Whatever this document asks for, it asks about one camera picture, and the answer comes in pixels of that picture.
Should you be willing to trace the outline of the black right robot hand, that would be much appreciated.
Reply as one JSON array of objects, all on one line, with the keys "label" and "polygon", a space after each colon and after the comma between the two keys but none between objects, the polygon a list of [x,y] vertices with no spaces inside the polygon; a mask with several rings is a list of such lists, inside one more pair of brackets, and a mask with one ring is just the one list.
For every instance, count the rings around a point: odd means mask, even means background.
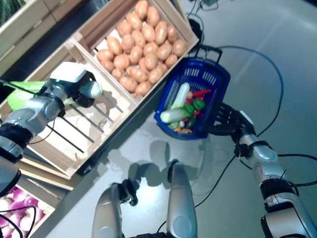
[{"label": "black right robot hand", "polygon": [[245,135],[256,135],[253,123],[242,112],[223,102],[215,105],[213,114],[215,122],[206,128],[212,135],[230,136],[235,143]]}]

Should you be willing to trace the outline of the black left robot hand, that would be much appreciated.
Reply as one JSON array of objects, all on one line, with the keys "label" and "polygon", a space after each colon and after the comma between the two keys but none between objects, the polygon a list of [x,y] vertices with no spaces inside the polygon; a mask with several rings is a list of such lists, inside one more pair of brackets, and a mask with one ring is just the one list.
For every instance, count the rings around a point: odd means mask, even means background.
[{"label": "black left robot hand", "polygon": [[81,107],[89,108],[101,93],[102,87],[96,81],[95,76],[90,71],[86,71],[83,77],[75,84],[71,96],[64,101],[64,104],[77,104]]}]

